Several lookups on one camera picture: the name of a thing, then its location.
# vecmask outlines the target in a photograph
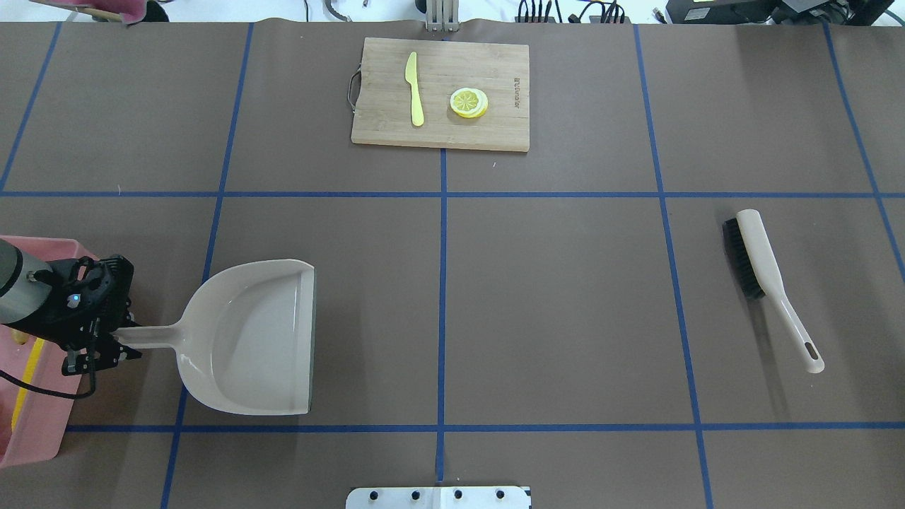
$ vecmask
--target dustpan handle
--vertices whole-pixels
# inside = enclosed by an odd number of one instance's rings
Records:
[[[161,327],[123,327],[113,332],[117,341],[120,343],[136,348],[172,348],[176,349],[178,343],[182,341],[182,333],[173,325]]]

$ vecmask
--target white plate with holes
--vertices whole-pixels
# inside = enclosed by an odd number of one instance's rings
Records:
[[[346,509],[530,509],[531,488],[522,486],[443,486],[357,488]]]

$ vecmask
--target pink cloth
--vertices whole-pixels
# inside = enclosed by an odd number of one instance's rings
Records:
[[[94,7],[101,11],[122,15],[125,24],[138,23],[145,19],[148,4],[145,0],[53,0],[57,5],[69,5],[71,7]]]

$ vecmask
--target pink container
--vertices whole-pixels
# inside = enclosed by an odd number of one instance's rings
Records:
[[[82,256],[97,258],[71,239],[2,235],[0,238],[44,261]],[[0,325],[0,368],[21,378],[34,346],[34,337],[20,346],[10,336],[9,328]],[[50,342],[44,344],[41,357],[34,368],[32,384],[74,394],[81,377],[64,377],[60,373],[65,357],[66,353],[57,345]],[[44,461],[56,456],[72,411],[71,399],[28,392],[19,411],[15,431],[12,431],[10,424],[18,394],[18,387],[0,379],[0,468]]]

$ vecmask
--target black bristles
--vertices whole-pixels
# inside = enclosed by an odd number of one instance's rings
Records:
[[[726,245],[726,256],[741,291],[752,300],[763,297],[764,289],[760,287],[757,276],[754,275],[754,268],[751,267],[751,259],[748,258],[748,250],[745,248],[745,239],[741,236],[741,229],[735,217],[723,223],[723,241]]]

